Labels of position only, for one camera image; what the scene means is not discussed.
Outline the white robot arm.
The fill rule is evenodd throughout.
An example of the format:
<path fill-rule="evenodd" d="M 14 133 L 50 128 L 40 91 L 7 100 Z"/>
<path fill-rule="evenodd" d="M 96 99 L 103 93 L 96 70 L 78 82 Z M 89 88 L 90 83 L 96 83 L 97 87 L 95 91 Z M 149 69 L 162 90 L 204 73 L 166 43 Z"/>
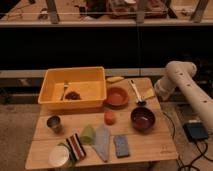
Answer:
<path fill-rule="evenodd" d="M 170 61 L 164 76 L 154 84 L 154 90 L 165 101 L 178 87 L 208 132 L 213 133 L 213 99 L 192 79 L 196 72 L 193 62 Z"/>

